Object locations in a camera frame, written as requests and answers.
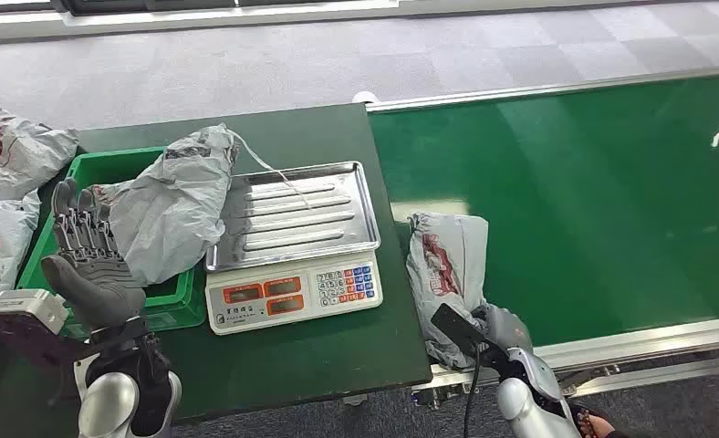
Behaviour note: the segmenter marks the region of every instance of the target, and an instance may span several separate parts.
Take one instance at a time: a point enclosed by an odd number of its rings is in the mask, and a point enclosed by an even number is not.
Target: green plastic crate
[[[67,177],[75,178],[78,189],[92,184],[119,183],[136,178],[161,152],[163,148],[158,147],[82,154],[72,161]],[[35,249],[26,262],[17,288],[43,288],[52,291],[43,276],[40,259],[55,254],[58,250],[53,236],[53,223],[54,217],[51,213],[43,225]],[[150,328],[153,331],[162,331],[202,324],[206,320],[206,301],[203,299],[205,283],[206,274],[199,264],[159,285],[146,287],[144,313],[148,317]],[[72,310],[69,311],[64,330],[74,338],[88,335],[75,320]]]

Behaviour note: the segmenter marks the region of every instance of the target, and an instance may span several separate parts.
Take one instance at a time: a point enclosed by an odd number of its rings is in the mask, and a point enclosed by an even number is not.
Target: scale keypad
[[[375,297],[370,266],[317,274],[319,303],[322,307]]]

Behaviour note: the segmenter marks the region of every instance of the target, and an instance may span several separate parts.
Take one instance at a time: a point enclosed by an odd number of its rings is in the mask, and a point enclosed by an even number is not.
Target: robotic hand
[[[518,438],[579,438],[553,371],[532,353],[526,325],[507,309],[489,306],[476,315],[488,323],[488,334],[475,329],[448,305],[441,305],[432,323],[478,365],[499,373],[497,404]]]
[[[44,289],[0,293],[0,339],[41,368],[61,370],[60,391],[74,371],[81,400],[79,438],[168,438],[182,384],[140,316],[145,294],[109,229],[109,209],[74,180],[53,193],[59,250],[42,268],[58,296]],[[68,311],[90,329],[88,343],[61,336]]]
[[[118,253],[109,207],[96,208],[88,189],[75,201],[76,190],[71,178],[56,186],[59,251],[41,265],[54,291],[89,326],[89,342],[99,351],[75,368],[80,438],[167,438],[182,385],[140,317],[144,290]]]
[[[42,259],[43,274],[90,329],[118,327],[140,314],[144,290],[118,254],[107,222],[109,207],[97,209],[88,189],[76,202],[76,190],[69,178],[53,192],[53,233],[59,249]]]

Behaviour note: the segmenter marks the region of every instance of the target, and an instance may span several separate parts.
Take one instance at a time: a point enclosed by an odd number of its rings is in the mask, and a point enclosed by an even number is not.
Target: stainless steel tray
[[[236,175],[220,217],[225,233],[206,253],[221,272],[378,248],[379,230],[359,162]]]

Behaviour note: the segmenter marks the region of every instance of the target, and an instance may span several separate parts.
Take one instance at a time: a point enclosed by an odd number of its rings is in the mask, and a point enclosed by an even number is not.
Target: red digital display
[[[303,308],[303,296],[283,297],[268,301],[268,315],[294,312]]]
[[[263,287],[258,284],[226,287],[223,289],[226,304],[240,303],[263,297]]]
[[[292,276],[290,278],[280,278],[278,280],[266,281],[264,287],[266,290],[266,297],[293,294],[295,292],[300,292],[300,277]]]

